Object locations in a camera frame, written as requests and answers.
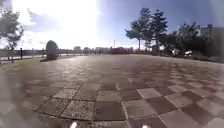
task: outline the paving tile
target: paving tile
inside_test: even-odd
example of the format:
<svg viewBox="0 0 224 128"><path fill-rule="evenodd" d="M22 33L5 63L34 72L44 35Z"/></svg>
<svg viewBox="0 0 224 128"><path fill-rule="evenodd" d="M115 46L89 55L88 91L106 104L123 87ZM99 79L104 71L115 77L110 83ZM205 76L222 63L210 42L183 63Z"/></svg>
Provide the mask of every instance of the paving tile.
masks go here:
<svg viewBox="0 0 224 128"><path fill-rule="evenodd" d="M73 89L62 89L60 92L55 94L54 98L63 98L63 99L72 99L72 97L76 94L77 90Z"/></svg>
<svg viewBox="0 0 224 128"><path fill-rule="evenodd" d="M185 82L184 81L181 81L181 80L178 80L178 79L171 79L169 80L171 83L173 84L177 84L177 85L181 85L181 84L184 84Z"/></svg>
<svg viewBox="0 0 224 128"><path fill-rule="evenodd" d="M46 96L31 96L22 102L22 106L31 110L37 110L40 105L47 101L49 97Z"/></svg>
<svg viewBox="0 0 224 128"><path fill-rule="evenodd" d="M35 94L39 96L53 96L58 93L61 88L57 87L40 87L40 86L29 86L28 89L25 89L27 94Z"/></svg>
<svg viewBox="0 0 224 128"><path fill-rule="evenodd" d="M139 82L139 83L135 82L135 83L132 83L132 85L134 85L136 89L149 88L149 86L144 82Z"/></svg>
<svg viewBox="0 0 224 128"><path fill-rule="evenodd" d="M181 94L173 94L173 95L165 96L165 98L178 108L184 107L193 103L190 99L188 99L187 97Z"/></svg>
<svg viewBox="0 0 224 128"><path fill-rule="evenodd" d="M130 128L127 121L93 122L91 128Z"/></svg>
<svg viewBox="0 0 224 128"><path fill-rule="evenodd" d="M180 86L184 87L184 88L187 89L187 90L193 90L193 89L195 89L195 87L193 87L193 86L191 86L191 85L189 85L189 84L182 84L182 85L180 85Z"/></svg>
<svg viewBox="0 0 224 128"><path fill-rule="evenodd" d="M118 90L137 89L137 87L129 82L122 82L116 84Z"/></svg>
<svg viewBox="0 0 224 128"><path fill-rule="evenodd" d="M96 121L122 121L126 119L122 104L117 101L97 101L94 113L94 120Z"/></svg>
<svg viewBox="0 0 224 128"><path fill-rule="evenodd" d="M9 101L1 101L0 102L0 114L1 115L4 116L14 109L16 109L16 105L14 105L13 103L11 103Z"/></svg>
<svg viewBox="0 0 224 128"><path fill-rule="evenodd" d="M187 91L187 89L179 85L168 86L168 88L176 93Z"/></svg>
<svg viewBox="0 0 224 128"><path fill-rule="evenodd" d="M157 116L129 119L132 128L167 128Z"/></svg>
<svg viewBox="0 0 224 128"><path fill-rule="evenodd" d="M198 101L197 104L205 109L206 111L210 112L214 116L217 116L219 112L223 111L224 108L208 99L203 99L201 101Z"/></svg>
<svg viewBox="0 0 224 128"><path fill-rule="evenodd" d="M209 121L211 121L214 116L198 106L197 104L192 104L182 108L182 111L188 114L191 118L193 118L197 123L201 125L206 125Z"/></svg>
<svg viewBox="0 0 224 128"><path fill-rule="evenodd" d="M187 84L189 84L189 85L191 85L191 86L193 86L195 88L201 88L201 87L203 87L203 85L200 84L200 83L198 83L198 82L189 82Z"/></svg>
<svg viewBox="0 0 224 128"><path fill-rule="evenodd" d="M120 93L118 91L99 91L97 101L120 101Z"/></svg>
<svg viewBox="0 0 224 128"><path fill-rule="evenodd" d="M200 95L201 97L204 97L204 98L205 98L205 97L208 97L208 96L210 96L210 95L212 95L211 92L206 91L206 90L201 89L201 88L196 88L196 89L191 90L191 91L194 92L195 94Z"/></svg>
<svg viewBox="0 0 224 128"><path fill-rule="evenodd" d="M141 79L141 78L128 78L128 81L129 81L130 83L144 82L144 80Z"/></svg>
<svg viewBox="0 0 224 128"><path fill-rule="evenodd" d="M214 118L211 122L209 122L205 128L223 128L224 120L220 118Z"/></svg>
<svg viewBox="0 0 224 128"><path fill-rule="evenodd" d="M117 87L115 83L103 83L100 87L101 91L117 91Z"/></svg>
<svg viewBox="0 0 224 128"><path fill-rule="evenodd" d="M142 98L137 90L121 90L120 97L122 101L140 100Z"/></svg>
<svg viewBox="0 0 224 128"><path fill-rule="evenodd" d="M80 89L73 97L75 100L96 101L97 91L89 89Z"/></svg>
<svg viewBox="0 0 224 128"><path fill-rule="evenodd" d="M198 94L192 92L192 91L185 91L182 93L183 96L187 97L191 101L198 102L203 99L203 97L199 96Z"/></svg>
<svg viewBox="0 0 224 128"><path fill-rule="evenodd" d="M64 88L71 88L78 90L83 85L83 82L73 81L68 83Z"/></svg>
<svg viewBox="0 0 224 128"><path fill-rule="evenodd" d="M224 100L215 96L215 95L212 95L212 96L209 96L208 97L209 100L211 100L212 102L216 103L216 104L219 104L221 106L224 107Z"/></svg>
<svg viewBox="0 0 224 128"><path fill-rule="evenodd" d="M219 97L219 98L221 98L221 99L223 99L224 100L224 92L217 92L217 93L215 93L215 95L217 96L217 97Z"/></svg>
<svg viewBox="0 0 224 128"><path fill-rule="evenodd" d="M145 99L162 96L159 92L157 92L153 88L138 89L138 92Z"/></svg>
<svg viewBox="0 0 224 128"><path fill-rule="evenodd" d="M196 121L181 110L164 113L160 115L160 117L168 128L202 128Z"/></svg>
<svg viewBox="0 0 224 128"><path fill-rule="evenodd" d="M81 120L92 120L94 113L94 102L71 101L64 110L61 117Z"/></svg>
<svg viewBox="0 0 224 128"><path fill-rule="evenodd" d="M166 95L172 95L174 94L175 92L170 90L168 87L164 86L164 87L157 87L155 88L157 92L159 92L160 94L162 94L163 96L166 96Z"/></svg>
<svg viewBox="0 0 224 128"><path fill-rule="evenodd" d="M224 111L219 112L217 117L222 118L224 120Z"/></svg>
<svg viewBox="0 0 224 128"><path fill-rule="evenodd" d="M170 103L164 97L156 97L147 100L158 114L166 113L177 109L172 103Z"/></svg>
<svg viewBox="0 0 224 128"><path fill-rule="evenodd" d="M97 91L100 89L102 85L99 83L84 83L80 89L88 89L88 90L93 90Z"/></svg>
<svg viewBox="0 0 224 128"><path fill-rule="evenodd" d="M63 88L67 85L68 83L65 82L65 81L56 81L54 83L52 83L50 86L52 87L60 87L60 88Z"/></svg>
<svg viewBox="0 0 224 128"><path fill-rule="evenodd" d="M209 92L211 92L211 93L214 93L214 92L216 92L216 90L215 89L213 89L213 88L211 88L211 87L202 87L202 89L204 89L204 90L206 90L206 91L209 91Z"/></svg>
<svg viewBox="0 0 224 128"><path fill-rule="evenodd" d="M145 100L124 101L123 104L129 118L156 114L155 109Z"/></svg>
<svg viewBox="0 0 224 128"><path fill-rule="evenodd" d="M69 102L70 102L69 100L65 99L52 98L48 100L45 104L41 105L40 108L38 109L38 112L59 116L63 112L63 110L67 107Z"/></svg>

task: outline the checkered pavement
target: checkered pavement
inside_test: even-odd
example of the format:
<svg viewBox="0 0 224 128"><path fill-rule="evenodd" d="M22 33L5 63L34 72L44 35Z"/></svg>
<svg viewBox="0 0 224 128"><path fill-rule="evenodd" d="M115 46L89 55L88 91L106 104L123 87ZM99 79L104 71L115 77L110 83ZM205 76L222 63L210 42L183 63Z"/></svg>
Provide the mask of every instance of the checkered pavement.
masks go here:
<svg viewBox="0 0 224 128"><path fill-rule="evenodd" d="M219 68L162 57L86 58L10 71L6 85L18 90L10 96L21 108L40 115L39 124L53 120L52 127L59 123L67 128L76 121L78 128L223 128L224 82ZM0 105L7 115L3 123L19 118L11 112L18 104ZM29 119L31 126L41 127L38 121Z"/></svg>
<svg viewBox="0 0 224 128"><path fill-rule="evenodd" d="M182 76L178 71L158 72L146 79L150 75L143 72L140 77L126 75L126 79L96 76L83 81L80 78L87 77L79 76L69 83L54 81L50 87L63 88L30 97L23 105L41 114L93 121L91 125L97 126L213 128L223 124L222 83L191 74Z"/></svg>

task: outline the shrub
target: shrub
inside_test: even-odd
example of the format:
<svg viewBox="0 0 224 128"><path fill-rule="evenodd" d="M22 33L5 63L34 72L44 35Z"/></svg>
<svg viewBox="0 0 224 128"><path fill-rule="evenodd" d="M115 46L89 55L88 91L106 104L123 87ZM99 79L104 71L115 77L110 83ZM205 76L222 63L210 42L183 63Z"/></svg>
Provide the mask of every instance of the shrub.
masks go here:
<svg viewBox="0 0 224 128"><path fill-rule="evenodd" d="M58 45L49 40L46 45L47 60L56 60L58 57Z"/></svg>

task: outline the walkway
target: walkway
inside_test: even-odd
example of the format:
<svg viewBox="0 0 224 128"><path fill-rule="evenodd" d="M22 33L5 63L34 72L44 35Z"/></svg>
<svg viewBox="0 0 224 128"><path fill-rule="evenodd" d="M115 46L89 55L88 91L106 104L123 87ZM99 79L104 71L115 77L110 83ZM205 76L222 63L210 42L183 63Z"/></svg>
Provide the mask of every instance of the walkway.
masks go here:
<svg viewBox="0 0 224 128"><path fill-rule="evenodd" d="M146 55L23 60L0 68L0 127L223 128L222 69Z"/></svg>

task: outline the cloud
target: cloud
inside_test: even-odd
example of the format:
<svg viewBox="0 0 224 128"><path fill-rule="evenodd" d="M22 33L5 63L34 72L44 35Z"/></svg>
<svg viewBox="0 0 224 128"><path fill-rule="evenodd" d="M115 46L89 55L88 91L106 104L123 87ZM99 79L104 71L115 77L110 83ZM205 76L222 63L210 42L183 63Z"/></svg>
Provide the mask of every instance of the cloud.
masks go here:
<svg viewBox="0 0 224 128"><path fill-rule="evenodd" d="M96 9L96 0L12 0L12 7L20 12L19 21L26 26L41 27L32 21L29 12L48 17L58 26L39 32L26 30L24 42L29 38L33 42L52 39L62 48L94 46L98 43L96 20L102 13Z"/></svg>

